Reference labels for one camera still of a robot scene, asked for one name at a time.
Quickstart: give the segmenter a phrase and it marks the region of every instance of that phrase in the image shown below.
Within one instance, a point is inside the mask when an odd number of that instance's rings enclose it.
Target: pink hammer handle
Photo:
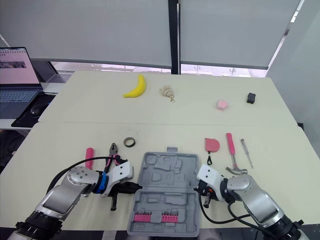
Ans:
[[[94,149],[92,147],[88,147],[85,151],[85,159],[91,159],[94,157]],[[92,165],[93,165],[94,161],[86,161],[85,162],[85,167],[92,170]]]
[[[235,149],[234,142],[232,141],[232,134],[230,132],[228,132],[226,134],[226,140],[228,142],[228,147],[229,147],[230,154],[231,155],[235,155],[236,154],[236,149]]]

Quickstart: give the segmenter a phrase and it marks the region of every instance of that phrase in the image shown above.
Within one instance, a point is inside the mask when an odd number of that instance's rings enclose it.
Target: mouse pad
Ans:
[[[46,104],[51,102],[55,95],[39,94],[23,111],[23,113],[11,124],[11,127],[19,128],[32,128],[37,122],[39,117],[33,117],[30,113],[31,108],[36,104]]]

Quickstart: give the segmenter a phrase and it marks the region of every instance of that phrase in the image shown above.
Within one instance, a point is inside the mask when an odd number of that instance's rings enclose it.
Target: yellow banana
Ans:
[[[141,94],[144,93],[146,90],[147,83],[143,75],[138,75],[138,85],[135,89],[133,89],[131,92],[128,92],[126,94],[123,94],[124,98],[136,98],[139,97]]]

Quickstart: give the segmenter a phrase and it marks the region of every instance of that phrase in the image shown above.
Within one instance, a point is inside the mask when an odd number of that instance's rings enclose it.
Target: laptop screen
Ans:
[[[0,86],[36,87],[40,82],[24,47],[0,48]]]

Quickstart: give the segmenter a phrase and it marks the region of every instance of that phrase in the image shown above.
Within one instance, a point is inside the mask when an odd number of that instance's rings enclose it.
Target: hammer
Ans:
[[[227,169],[230,173],[234,175],[247,174],[248,173],[247,169],[240,169],[238,167],[238,164],[236,162],[236,157],[235,157],[236,155],[235,145],[234,145],[234,142],[232,141],[232,134],[229,132],[226,134],[226,141],[228,143],[229,152],[232,156],[233,169],[231,169],[230,167],[226,167],[225,169]]]

